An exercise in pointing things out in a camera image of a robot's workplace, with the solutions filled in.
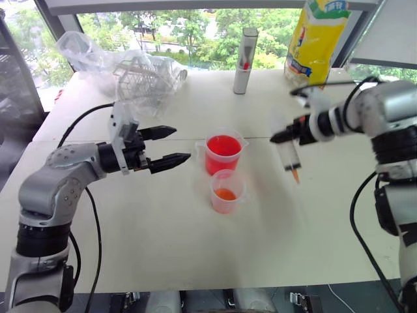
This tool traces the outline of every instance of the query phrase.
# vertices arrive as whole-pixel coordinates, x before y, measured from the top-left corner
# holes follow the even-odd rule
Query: orange syringe tip
[[[300,183],[300,178],[298,177],[298,172],[296,169],[291,170],[294,176],[295,181],[297,182],[297,184]]]

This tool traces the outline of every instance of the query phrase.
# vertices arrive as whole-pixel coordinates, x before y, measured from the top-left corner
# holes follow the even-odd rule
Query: syringe
[[[277,132],[282,131],[285,128],[285,125],[284,118],[282,116],[275,115],[271,121],[272,133],[276,134]],[[291,171],[295,181],[299,184],[300,178],[298,177],[297,169],[301,168],[301,163],[294,146],[294,141],[291,140],[276,144],[276,148],[278,150],[278,154],[280,155],[284,170]]]

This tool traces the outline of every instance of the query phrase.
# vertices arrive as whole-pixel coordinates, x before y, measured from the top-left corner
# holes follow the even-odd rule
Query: red liquid
[[[211,138],[207,142],[207,147],[213,153],[224,157],[235,155],[242,150],[239,141],[227,135],[220,135]],[[239,161],[239,157],[231,162],[219,162],[211,158],[210,155],[206,153],[206,170],[210,175],[213,175],[220,170],[234,170],[236,168],[237,161]]]

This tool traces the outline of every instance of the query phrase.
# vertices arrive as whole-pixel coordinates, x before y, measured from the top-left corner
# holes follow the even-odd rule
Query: robotic arm
[[[68,236],[84,188],[107,173],[168,170],[190,154],[174,153],[152,161],[145,140],[164,138],[176,130],[137,130],[125,108],[115,105],[109,122],[112,144],[66,145],[52,152],[19,191],[22,206],[18,243],[12,252],[5,306],[8,312],[64,312],[72,304],[73,268],[67,264]]]
[[[386,182],[375,190],[379,223],[399,237],[401,302],[406,312],[416,313],[417,86],[407,81],[379,84],[362,91],[348,108],[343,104],[295,119],[270,141],[298,139],[306,145],[353,132],[371,138],[378,178]]]

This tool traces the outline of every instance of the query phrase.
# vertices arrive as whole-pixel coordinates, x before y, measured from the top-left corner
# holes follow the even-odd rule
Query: cup handle
[[[195,153],[197,155],[197,160],[200,159],[200,147],[204,147],[204,141],[203,140],[199,140],[198,142],[195,142],[194,144],[194,149],[195,149]]]

